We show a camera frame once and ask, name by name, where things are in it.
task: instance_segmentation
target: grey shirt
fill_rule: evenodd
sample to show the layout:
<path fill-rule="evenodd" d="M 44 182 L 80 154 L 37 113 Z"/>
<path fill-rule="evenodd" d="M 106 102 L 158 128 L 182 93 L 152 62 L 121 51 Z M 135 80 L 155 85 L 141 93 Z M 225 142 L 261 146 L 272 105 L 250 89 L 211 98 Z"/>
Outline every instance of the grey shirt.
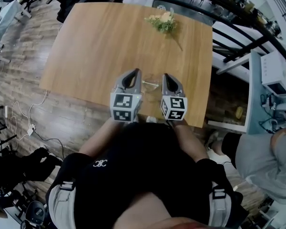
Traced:
<path fill-rule="evenodd" d="M 242 135 L 235 164 L 240 175 L 266 192 L 275 201 L 286 204 L 286 135 L 270 148 L 271 134 Z"/>

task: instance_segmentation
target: sitting person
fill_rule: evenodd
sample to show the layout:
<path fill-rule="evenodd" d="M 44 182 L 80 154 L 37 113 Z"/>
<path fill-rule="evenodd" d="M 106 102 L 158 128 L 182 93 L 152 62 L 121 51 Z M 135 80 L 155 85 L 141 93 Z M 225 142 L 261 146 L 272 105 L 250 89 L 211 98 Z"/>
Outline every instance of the sitting person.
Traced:
<path fill-rule="evenodd" d="M 227 155 L 248 183 L 286 204 L 286 128 L 275 134 L 214 132 L 207 145 L 218 155 Z"/>
<path fill-rule="evenodd" d="M 19 193 L 12 191 L 17 184 L 24 181 L 44 181 L 55 166 L 60 165 L 61 160 L 43 147 L 24 157 L 12 154 L 0 156 L 0 217 L 4 216 L 3 209 L 12 207 L 12 202 L 19 198 Z"/>
<path fill-rule="evenodd" d="M 123 124 L 110 118 L 64 160 L 46 195 L 58 229 L 234 225 L 242 196 L 186 121 Z"/>

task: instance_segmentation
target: wooden floor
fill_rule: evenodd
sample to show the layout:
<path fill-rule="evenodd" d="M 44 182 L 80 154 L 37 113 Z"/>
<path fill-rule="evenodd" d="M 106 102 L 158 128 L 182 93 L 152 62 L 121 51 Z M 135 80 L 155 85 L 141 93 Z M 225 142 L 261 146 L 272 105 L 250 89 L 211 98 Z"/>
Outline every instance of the wooden floor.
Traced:
<path fill-rule="evenodd" d="M 38 1 L 33 4 L 31 19 L 18 15 L 22 22 L 19 23 L 15 20 L 1 41 L 4 44 L 1 55 L 11 59 L 9 64 L 0 63 L 0 105 L 9 107 L 9 120 L 11 109 L 16 101 L 19 102 L 23 113 L 27 115 L 30 106 L 41 103 L 46 94 L 44 90 L 39 88 L 39 82 L 61 23 L 56 20 L 60 8 L 59 3 L 54 0 L 51 4 L 46 5 L 45 1 Z M 229 119 L 229 122 L 233 123 L 244 122 L 247 85 L 237 80 L 234 91 L 231 91 L 228 84 L 229 81 L 230 84 L 235 84 L 234 77 L 224 76 L 222 82 L 218 77 L 212 74 L 206 118 Z M 240 121 L 234 117 L 234 112 L 238 106 L 244 108 L 244 114 Z M 15 105 L 14 114 L 17 117 L 17 135 L 18 138 L 21 138 L 29 128 L 28 120 L 20 114 L 18 105 Z M 36 125 L 37 133 L 43 138 L 60 139 L 64 145 L 64 156 L 67 156 L 78 151 L 81 145 L 102 126 L 109 116 L 108 109 L 103 106 L 49 93 L 42 105 L 32 108 L 31 123 Z M 4 111 L 1 113 L 1 118 L 4 119 Z M 13 121 L 12 128 L 15 132 L 15 121 Z M 198 138 L 204 141 L 210 129 L 208 126 L 202 129 L 194 128 L 194 132 Z M 2 132 L 0 137 L 4 138 L 11 135 L 12 132 L 9 129 Z M 10 143 L 16 148 L 15 139 Z M 21 155 L 28 155 L 42 145 L 46 145 L 56 155 L 62 156 L 61 146 L 57 140 L 44 142 L 35 134 L 30 137 L 26 136 L 18 142 L 18 152 Z M 30 185 L 38 190 L 41 199 L 44 198 L 45 192 L 55 178 L 57 171 L 58 168 L 46 182 L 30 182 Z M 243 206 L 252 213 L 256 212 L 264 195 L 258 189 L 243 183 L 236 170 L 232 169 L 228 177 L 233 186 L 242 184 L 242 189 L 239 191 L 245 196 Z"/>

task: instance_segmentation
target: logo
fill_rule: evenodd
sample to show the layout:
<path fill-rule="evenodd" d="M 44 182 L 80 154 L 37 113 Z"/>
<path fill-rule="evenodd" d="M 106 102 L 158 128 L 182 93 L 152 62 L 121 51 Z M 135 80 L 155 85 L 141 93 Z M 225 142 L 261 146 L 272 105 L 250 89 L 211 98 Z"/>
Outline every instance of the logo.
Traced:
<path fill-rule="evenodd" d="M 97 160 L 93 167 L 105 167 L 107 165 L 105 162 L 107 161 L 107 159 Z"/>

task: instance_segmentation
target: wooden table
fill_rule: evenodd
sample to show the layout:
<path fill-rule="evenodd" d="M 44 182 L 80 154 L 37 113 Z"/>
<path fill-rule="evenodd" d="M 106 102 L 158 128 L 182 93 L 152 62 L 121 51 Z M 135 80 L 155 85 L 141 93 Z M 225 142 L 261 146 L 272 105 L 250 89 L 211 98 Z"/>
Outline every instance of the wooden table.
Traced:
<path fill-rule="evenodd" d="M 139 68 L 142 78 L 169 73 L 188 98 L 186 120 L 202 127 L 212 67 L 212 28 L 175 14 L 176 40 L 144 18 L 163 10 L 122 3 L 77 3 L 63 24 L 40 88 L 109 106 L 118 76 Z M 162 117 L 158 101 L 143 96 L 139 113 Z"/>

